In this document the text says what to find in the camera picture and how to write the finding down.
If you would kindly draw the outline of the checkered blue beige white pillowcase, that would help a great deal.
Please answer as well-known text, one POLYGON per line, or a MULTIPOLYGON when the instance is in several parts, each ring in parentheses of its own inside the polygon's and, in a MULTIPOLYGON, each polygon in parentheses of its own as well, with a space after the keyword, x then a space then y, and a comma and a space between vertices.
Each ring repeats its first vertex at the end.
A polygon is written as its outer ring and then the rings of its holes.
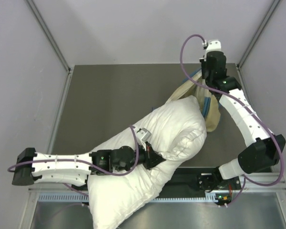
POLYGON ((165 103, 186 98, 193 95, 199 104, 200 111, 205 120, 205 126, 208 133, 213 132, 221 118, 219 111, 219 103, 211 91, 203 87, 197 86, 188 78, 186 78, 181 86, 179 86, 165 103))

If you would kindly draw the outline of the white pillow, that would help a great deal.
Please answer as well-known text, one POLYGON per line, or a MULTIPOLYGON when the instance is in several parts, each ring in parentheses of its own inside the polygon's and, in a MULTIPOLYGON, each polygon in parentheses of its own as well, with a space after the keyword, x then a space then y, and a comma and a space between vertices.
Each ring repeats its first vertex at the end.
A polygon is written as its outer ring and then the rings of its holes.
POLYGON ((88 178, 93 227, 115 229, 159 196, 175 170, 202 149, 207 132, 197 99, 189 96, 155 109, 135 124, 151 132, 150 144, 164 162, 151 170, 137 166, 130 174, 88 178))

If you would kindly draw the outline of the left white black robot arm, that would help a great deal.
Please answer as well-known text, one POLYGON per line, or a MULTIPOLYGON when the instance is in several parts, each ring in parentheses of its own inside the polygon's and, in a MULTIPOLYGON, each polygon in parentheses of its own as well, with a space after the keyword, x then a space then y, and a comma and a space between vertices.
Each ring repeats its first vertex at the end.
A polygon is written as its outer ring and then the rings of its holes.
POLYGON ((99 182, 97 176, 125 176, 137 165, 150 170, 164 161, 148 142, 137 145, 135 149, 122 146, 77 155, 48 155, 29 147, 18 155, 16 164, 8 171, 13 173, 14 186, 44 182, 94 189, 99 182))

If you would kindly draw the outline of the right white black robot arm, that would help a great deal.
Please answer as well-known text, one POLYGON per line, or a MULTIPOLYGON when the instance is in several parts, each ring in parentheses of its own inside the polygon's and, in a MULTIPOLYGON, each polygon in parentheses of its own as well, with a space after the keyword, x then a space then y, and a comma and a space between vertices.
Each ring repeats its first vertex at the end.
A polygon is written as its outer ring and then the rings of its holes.
POLYGON ((230 184, 231 178, 277 165, 286 140, 265 127, 246 100, 240 83, 227 75, 226 56, 223 52, 211 51, 200 62, 206 86, 230 114, 246 145, 236 159, 213 170, 213 184, 223 189, 230 184))

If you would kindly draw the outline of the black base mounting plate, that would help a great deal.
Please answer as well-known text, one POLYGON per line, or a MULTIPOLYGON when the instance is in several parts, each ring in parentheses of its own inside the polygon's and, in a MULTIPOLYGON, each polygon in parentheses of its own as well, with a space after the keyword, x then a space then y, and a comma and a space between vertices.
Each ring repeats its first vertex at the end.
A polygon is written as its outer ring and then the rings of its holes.
POLYGON ((164 188, 186 187, 193 191, 241 189, 239 178, 216 180, 213 176, 215 171, 215 167, 179 167, 164 188))

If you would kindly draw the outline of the right aluminium frame post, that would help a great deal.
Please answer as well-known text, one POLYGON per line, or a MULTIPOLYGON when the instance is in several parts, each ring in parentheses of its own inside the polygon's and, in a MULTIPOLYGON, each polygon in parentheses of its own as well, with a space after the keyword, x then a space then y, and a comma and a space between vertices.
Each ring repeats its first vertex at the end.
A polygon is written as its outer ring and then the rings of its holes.
POLYGON ((269 24, 270 20, 272 19, 274 13, 278 9, 279 5, 281 4, 281 0, 272 0, 270 6, 266 10, 265 15, 263 16, 261 22, 259 23, 256 31, 254 32, 253 37, 251 38, 249 44, 247 45, 244 53, 241 56, 239 63, 236 65, 237 69, 240 70, 243 65, 245 64, 247 58, 251 54, 253 48, 255 47, 256 43, 259 41, 262 33, 266 29, 267 25, 269 24))

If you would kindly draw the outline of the aluminium frame post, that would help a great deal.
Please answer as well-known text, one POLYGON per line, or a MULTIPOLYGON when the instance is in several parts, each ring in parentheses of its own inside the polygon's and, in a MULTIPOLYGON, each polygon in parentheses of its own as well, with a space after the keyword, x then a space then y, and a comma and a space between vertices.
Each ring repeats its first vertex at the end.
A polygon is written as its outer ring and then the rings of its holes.
POLYGON ((55 38, 53 37, 49 27, 47 26, 46 21, 44 20, 42 14, 40 13, 37 5, 33 0, 25 0, 25 3, 29 7, 30 11, 32 12, 34 18, 37 20, 43 34, 45 35, 47 41, 49 42, 50 46, 52 47, 54 53, 58 57, 60 63, 62 64, 63 68, 67 71, 71 71, 71 67, 68 65, 66 59, 64 58, 55 38))
POLYGON ((281 4, 281 0, 272 0, 270 6, 266 10, 265 15, 263 16, 261 22, 259 23, 256 31, 254 32, 253 37, 251 38, 249 44, 247 45, 244 53, 241 56, 239 63, 236 65, 237 69, 240 70, 243 65, 245 64, 247 58, 251 54, 253 48, 255 47, 256 43, 259 41, 262 33, 266 29, 267 25, 269 24, 270 20, 272 19, 274 13, 278 9, 279 5, 281 4))

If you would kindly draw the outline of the left aluminium frame post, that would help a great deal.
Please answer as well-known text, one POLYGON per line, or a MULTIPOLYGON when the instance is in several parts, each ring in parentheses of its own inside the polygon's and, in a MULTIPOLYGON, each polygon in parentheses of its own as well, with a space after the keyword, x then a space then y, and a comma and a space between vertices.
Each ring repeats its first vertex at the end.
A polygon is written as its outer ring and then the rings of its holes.
POLYGON ((37 5, 33 0, 25 0, 25 3, 29 7, 30 11, 32 12, 34 18, 37 20, 43 34, 45 35, 47 41, 49 42, 50 46, 52 47, 54 53, 58 57, 60 63, 62 64, 63 68, 67 71, 71 71, 71 67, 68 65, 66 59, 64 58, 55 38, 53 37, 49 27, 47 26, 46 21, 44 20, 42 14, 40 13, 37 5))

